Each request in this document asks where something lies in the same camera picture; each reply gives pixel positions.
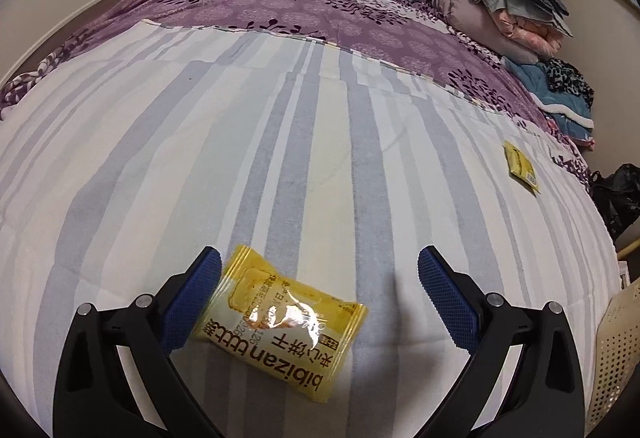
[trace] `yellow snack packet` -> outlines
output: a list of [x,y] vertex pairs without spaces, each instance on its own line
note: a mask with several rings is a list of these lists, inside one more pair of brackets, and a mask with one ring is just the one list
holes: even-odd
[[192,336],[326,402],[367,307],[278,273],[238,245]]
[[536,172],[533,171],[533,166],[524,153],[509,141],[504,141],[504,153],[507,156],[511,174],[522,180],[535,192],[540,193]]

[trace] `bed sheet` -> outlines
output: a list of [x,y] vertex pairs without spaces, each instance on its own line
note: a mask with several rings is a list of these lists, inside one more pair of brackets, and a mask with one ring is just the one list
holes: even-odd
[[567,147],[570,158],[561,165],[587,185],[588,169],[577,148],[499,63],[499,56],[449,27],[436,14],[428,2],[405,0],[123,0],[71,36],[37,70],[7,83],[2,95],[4,105],[15,104],[63,61],[145,18],[173,26],[301,34],[426,75],[493,105],[516,123],[536,124]]
[[[370,313],[326,405],[213,344],[175,352],[229,438],[412,437],[468,358],[420,287],[429,244],[514,305],[559,301],[590,399],[615,251],[534,123],[326,41],[144,21],[62,63],[0,128],[0,369],[47,431],[76,306],[125,306],[237,243]],[[539,195],[509,176],[505,140]]]

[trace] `purple floral bedspread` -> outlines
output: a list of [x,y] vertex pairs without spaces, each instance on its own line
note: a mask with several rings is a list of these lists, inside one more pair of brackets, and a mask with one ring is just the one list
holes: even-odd
[[497,54],[448,27],[427,2],[404,0],[123,0],[76,31],[34,72],[2,88],[0,109],[15,105],[65,60],[124,32],[142,19],[170,26],[272,30],[320,38],[391,62],[462,91],[510,116],[529,121],[562,142],[576,158],[558,161],[586,183],[588,170],[575,146],[533,103]]

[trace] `perforated basket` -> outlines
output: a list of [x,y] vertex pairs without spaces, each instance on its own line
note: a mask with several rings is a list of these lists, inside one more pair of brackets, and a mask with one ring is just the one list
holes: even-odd
[[597,369],[586,433],[606,415],[640,362],[640,279],[611,300],[596,339]]

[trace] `stack of clothes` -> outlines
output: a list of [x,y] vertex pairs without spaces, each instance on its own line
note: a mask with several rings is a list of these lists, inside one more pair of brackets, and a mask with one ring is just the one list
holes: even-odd
[[502,58],[502,64],[522,82],[533,101],[562,133],[576,145],[593,147],[593,89],[575,66],[560,59],[518,64],[507,57]]
[[560,0],[473,0],[485,6],[498,30],[542,59],[551,59],[571,35]]
[[554,56],[572,36],[560,0],[432,0],[449,25],[502,56],[533,101],[577,145],[592,147],[593,90],[578,70]]

